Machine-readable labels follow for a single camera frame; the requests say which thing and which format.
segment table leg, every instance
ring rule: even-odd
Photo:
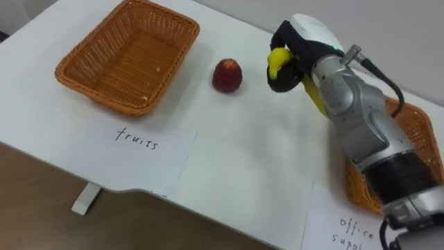
[[[71,210],[79,215],[85,215],[100,189],[100,186],[93,183],[88,183],[82,193],[78,196],[76,202],[74,202]]]

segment white table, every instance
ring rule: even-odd
[[[79,176],[69,160],[77,147],[72,142],[92,119],[142,130],[197,129],[177,186],[165,199],[273,246],[299,249],[312,183],[341,190],[342,156],[332,150],[329,122],[302,87],[276,94],[266,84],[271,34],[192,1],[159,1],[194,18],[201,32],[156,111],[129,119],[68,90],[53,75],[62,57],[118,2],[59,0],[0,45],[0,141]],[[215,64],[229,57],[244,71],[234,95],[210,85]],[[385,84],[366,78],[393,96]],[[444,108],[405,95],[429,114],[444,145]],[[143,181],[115,186],[110,183],[118,176],[80,177],[115,192],[147,191]]]

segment orange wicker basket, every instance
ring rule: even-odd
[[[55,77],[97,103],[144,115],[159,103],[199,30],[165,7],[125,0],[63,58]]]
[[[386,109],[390,113],[397,106],[398,102],[393,99],[386,101]],[[442,184],[443,163],[429,117],[421,109],[406,103],[396,121],[412,141],[421,160],[431,169],[435,180]],[[348,199],[354,205],[382,214],[380,200],[367,188],[365,179],[348,159],[345,160],[345,179]]]

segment yellow banana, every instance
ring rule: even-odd
[[[314,82],[307,75],[305,75],[302,79],[302,84],[304,85],[305,92],[310,96],[319,112],[324,116],[327,116],[327,113],[325,113],[324,103],[319,96],[318,88],[314,85]]]
[[[290,50],[285,48],[275,48],[270,52],[270,55],[267,58],[268,62],[268,75],[271,80],[275,80],[278,77],[278,70],[288,63],[293,58]]]

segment white wall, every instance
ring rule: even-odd
[[[270,32],[294,13],[311,15],[402,88],[444,106],[443,0],[196,1]]]
[[[0,0],[0,31],[12,35],[57,0]]]

